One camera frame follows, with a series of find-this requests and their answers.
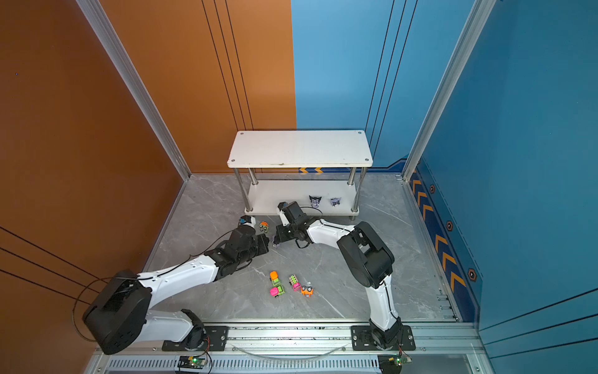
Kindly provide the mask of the orange green wheeled toy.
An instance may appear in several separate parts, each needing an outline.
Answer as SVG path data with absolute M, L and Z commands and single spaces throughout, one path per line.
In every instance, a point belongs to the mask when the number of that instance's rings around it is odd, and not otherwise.
M 268 233 L 269 232 L 269 224 L 265 221 L 262 221 L 259 225 L 260 231 L 264 232 L 264 233 Z

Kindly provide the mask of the black purple bat toy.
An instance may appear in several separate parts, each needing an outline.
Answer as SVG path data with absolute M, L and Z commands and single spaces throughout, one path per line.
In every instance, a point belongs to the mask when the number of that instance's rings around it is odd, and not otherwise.
M 310 199 L 311 207 L 314 208 L 314 209 L 319 209 L 320 204 L 322 202 L 322 197 L 321 196 L 312 196 L 312 195 L 310 195 L 309 199 Z

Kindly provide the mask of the green pink toy car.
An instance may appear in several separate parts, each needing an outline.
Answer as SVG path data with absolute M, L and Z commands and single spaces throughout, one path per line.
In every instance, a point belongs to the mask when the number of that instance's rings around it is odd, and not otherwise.
M 291 284 L 293 291 L 301 290 L 301 284 L 294 274 L 291 274 L 291 276 L 289 277 L 289 282 Z

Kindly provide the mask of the orange round toy car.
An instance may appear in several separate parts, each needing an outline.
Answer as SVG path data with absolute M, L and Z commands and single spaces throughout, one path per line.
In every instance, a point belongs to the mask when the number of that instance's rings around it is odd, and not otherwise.
M 307 298 L 311 298 L 314 294 L 314 288 L 311 286 L 310 283 L 302 285 L 301 287 L 301 294 Z

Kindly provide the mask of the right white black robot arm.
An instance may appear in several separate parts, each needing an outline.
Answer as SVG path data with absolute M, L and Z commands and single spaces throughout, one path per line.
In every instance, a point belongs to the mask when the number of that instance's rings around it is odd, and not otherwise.
M 307 215 L 296 202 L 277 206 L 281 224 L 275 243 L 305 242 L 338 249 L 357 282 L 365 287 L 370 305 L 372 334 L 390 343 L 402 324 L 392 298 L 395 257 L 389 246 L 367 222 L 342 225 Z

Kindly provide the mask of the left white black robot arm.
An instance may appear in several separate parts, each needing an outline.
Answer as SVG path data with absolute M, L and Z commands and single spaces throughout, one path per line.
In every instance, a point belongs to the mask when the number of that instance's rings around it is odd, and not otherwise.
M 188 351 L 203 348 L 207 331 L 193 311 L 163 312 L 155 307 L 191 288 L 232 275 L 269 251 L 269 238 L 250 224 L 241 224 L 224 237 L 213 249 L 179 265 L 115 274 L 83 314 L 83 323 L 102 352 L 114 355 L 145 341 L 170 342 Z

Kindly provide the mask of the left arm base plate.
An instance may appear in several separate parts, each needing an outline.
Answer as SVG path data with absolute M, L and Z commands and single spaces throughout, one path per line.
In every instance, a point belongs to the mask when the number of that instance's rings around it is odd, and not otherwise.
M 164 352 L 223 352 L 227 344 L 228 326 L 193 327 L 181 342 L 165 341 Z

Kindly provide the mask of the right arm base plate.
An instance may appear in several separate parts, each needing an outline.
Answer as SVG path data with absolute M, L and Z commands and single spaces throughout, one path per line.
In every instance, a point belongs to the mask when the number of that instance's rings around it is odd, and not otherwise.
M 383 331 L 373 326 L 352 326 L 350 337 L 354 351 L 403 351 L 417 349 L 411 327 L 400 324 Z

